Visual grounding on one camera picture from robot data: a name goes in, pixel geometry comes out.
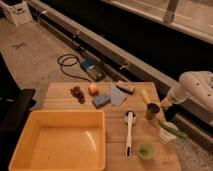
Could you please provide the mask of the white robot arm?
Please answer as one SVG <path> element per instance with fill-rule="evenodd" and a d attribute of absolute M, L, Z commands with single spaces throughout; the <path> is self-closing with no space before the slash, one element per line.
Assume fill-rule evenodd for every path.
<path fill-rule="evenodd" d="M 179 82 L 172 86 L 161 101 L 164 109 L 181 104 L 190 96 L 200 101 L 213 113 L 213 73 L 210 71 L 187 71 L 180 75 Z"/>

